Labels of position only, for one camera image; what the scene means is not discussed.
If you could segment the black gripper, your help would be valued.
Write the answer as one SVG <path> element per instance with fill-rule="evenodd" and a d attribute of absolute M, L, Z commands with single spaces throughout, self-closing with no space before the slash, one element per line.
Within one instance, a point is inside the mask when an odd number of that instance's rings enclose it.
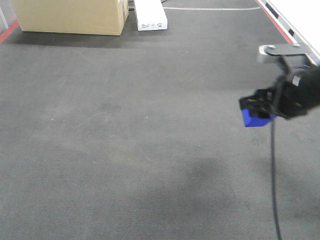
<path fill-rule="evenodd" d="M 248 110 L 250 117 L 271 118 L 275 115 L 284 119 L 304 116 L 320 106 L 320 68 L 312 66 L 289 77 L 281 77 L 275 88 L 273 102 L 270 89 L 257 89 L 252 95 L 239 99 L 241 111 Z"/>

